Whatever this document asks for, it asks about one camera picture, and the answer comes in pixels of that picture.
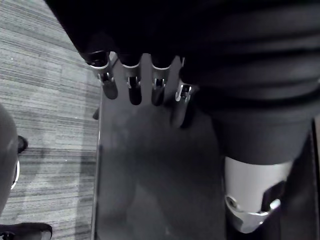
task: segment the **floor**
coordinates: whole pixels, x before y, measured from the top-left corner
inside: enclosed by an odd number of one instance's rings
[[[54,240],[88,240],[98,80],[45,2],[0,1],[0,102],[29,141],[2,224],[45,222]]]

